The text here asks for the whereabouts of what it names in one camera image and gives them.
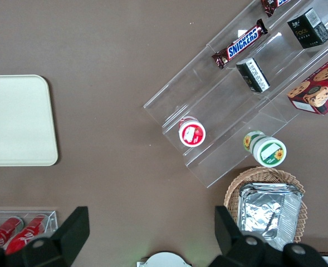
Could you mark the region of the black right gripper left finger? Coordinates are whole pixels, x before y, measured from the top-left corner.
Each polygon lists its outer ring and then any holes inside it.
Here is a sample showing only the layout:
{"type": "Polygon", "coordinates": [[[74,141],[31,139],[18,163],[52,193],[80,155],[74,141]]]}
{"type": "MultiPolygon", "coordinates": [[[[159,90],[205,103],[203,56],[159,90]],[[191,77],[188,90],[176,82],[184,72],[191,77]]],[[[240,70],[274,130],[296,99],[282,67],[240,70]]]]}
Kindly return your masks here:
{"type": "Polygon", "coordinates": [[[23,266],[71,266],[89,235],[89,209],[78,206],[52,236],[35,239],[22,249],[23,266]]]}

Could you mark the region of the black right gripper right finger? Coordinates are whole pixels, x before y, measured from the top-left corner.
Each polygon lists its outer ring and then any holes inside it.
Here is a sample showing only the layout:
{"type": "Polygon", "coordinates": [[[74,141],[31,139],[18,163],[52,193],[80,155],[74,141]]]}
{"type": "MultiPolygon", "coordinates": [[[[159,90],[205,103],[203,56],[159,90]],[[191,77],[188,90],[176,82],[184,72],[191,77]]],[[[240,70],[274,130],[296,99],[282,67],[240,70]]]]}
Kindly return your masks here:
{"type": "Polygon", "coordinates": [[[214,231],[221,254],[214,266],[285,266],[282,252],[258,234],[242,233],[225,206],[216,206],[214,231]]]}

